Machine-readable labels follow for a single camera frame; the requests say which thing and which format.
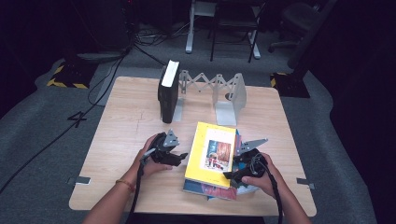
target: dark background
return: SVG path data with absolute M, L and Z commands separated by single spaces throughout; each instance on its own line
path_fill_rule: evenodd
M 147 10 L 153 2 L 145 1 L 141 9 Z M 278 12 L 293 1 L 277 2 L 268 7 L 272 10 L 264 17 L 263 31 L 276 30 Z M 74 61 L 76 53 L 105 50 L 95 38 L 116 43 L 114 49 L 127 43 L 120 3 L 108 4 L 90 0 L 1 2 L 0 118 L 36 90 L 35 79 L 60 58 Z M 149 15 L 155 13 L 151 11 L 138 19 L 169 32 L 169 21 L 186 20 L 188 14 L 176 18 L 177 7 L 168 6 L 166 24 L 152 21 L 155 18 Z M 369 188 L 378 223 L 394 221 L 396 209 L 392 186 L 396 182 L 395 9 L 392 1 L 339 0 L 309 48 L 314 52 L 309 70 L 333 98 L 333 126 Z M 80 16 L 89 23 L 83 24 Z M 103 30 L 98 28 L 101 23 L 110 25 Z M 90 26 L 95 37 L 84 25 Z

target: table leg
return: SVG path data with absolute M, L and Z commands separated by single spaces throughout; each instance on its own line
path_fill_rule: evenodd
M 249 33 L 249 41 L 252 44 L 254 40 L 254 35 L 256 34 L 256 31 L 253 31 L 253 33 Z M 257 48 L 257 44 L 254 44 L 254 49 L 253 49 L 253 55 L 255 59 L 260 59 L 262 56 L 260 55 L 259 49 Z
M 191 0 L 190 27 L 187 35 L 186 53 L 192 52 L 192 41 L 194 39 L 195 0 Z

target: wooden table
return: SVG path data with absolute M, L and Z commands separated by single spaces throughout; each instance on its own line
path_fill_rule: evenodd
M 91 184 L 76 185 L 69 203 L 72 209 L 90 210 L 130 167 L 137 151 L 155 133 L 173 129 L 180 145 L 172 152 L 179 155 L 190 152 L 197 121 L 216 123 L 212 90 L 198 92 L 193 87 L 179 95 L 184 98 L 181 121 L 163 123 L 157 101 L 158 82 L 151 78 L 117 78 L 80 173 L 90 177 Z M 296 178 L 305 179 L 304 169 L 277 91 L 247 87 L 247 105 L 241 110 L 236 128 L 244 141 L 269 139 L 258 150 L 271 155 L 305 212 L 314 216 L 316 207 L 309 187 L 296 182 Z M 206 196 L 183 191 L 187 161 L 188 158 L 172 171 L 144 179 L 135 211 L 277 216 L 276 201 L 261 190 L 239 195 L 236 201 L 208 201 Z M 133 195 L 125 211 L 129 211 L 132 198 Z

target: picture on book cover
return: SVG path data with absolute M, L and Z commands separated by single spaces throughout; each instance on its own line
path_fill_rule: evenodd
M 231 161 L 232 145 L 215 140 L 209 140 L 207 143 L 206 153 L 203 153 L 201 159 L 201 169 L 213 172 L 225 172 L 229 170 Z

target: book stack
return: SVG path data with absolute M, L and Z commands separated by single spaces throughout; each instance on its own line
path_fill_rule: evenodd
M 231 186 L 223 172 L 243 167 L 233 164 L 233 155 L 241 147 L 241 135 L 234 128 L 198 122 L 185 174 L 183 190 L 206 195 L 208 200 L 236 200 L 236 196 L 256 190 L 252 186 Z

